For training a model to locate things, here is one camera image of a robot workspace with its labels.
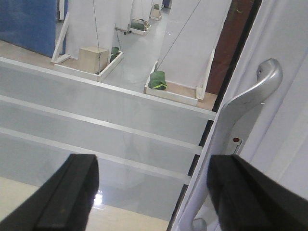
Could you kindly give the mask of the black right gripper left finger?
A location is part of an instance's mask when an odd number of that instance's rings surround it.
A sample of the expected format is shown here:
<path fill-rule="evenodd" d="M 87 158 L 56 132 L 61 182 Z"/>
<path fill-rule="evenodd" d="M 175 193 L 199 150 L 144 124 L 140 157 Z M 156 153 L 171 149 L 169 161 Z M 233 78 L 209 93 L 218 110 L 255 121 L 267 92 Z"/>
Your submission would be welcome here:
<path fill-rule="evenodd" d="M 94 154 L 71 154 L 0 223 L 2 231 L 84 231 L 99 188 Z"/>

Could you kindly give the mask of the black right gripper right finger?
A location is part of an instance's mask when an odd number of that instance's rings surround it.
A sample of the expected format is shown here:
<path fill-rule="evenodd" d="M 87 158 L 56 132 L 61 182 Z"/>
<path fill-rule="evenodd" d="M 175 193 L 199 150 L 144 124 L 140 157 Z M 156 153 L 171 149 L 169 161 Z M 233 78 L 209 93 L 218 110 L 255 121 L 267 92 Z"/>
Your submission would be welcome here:
<path fill-rule="evenodd" d="M 223 231 L 306 231 L 308 202 L 237 155 L 210 158 L 207 187 Z"/>

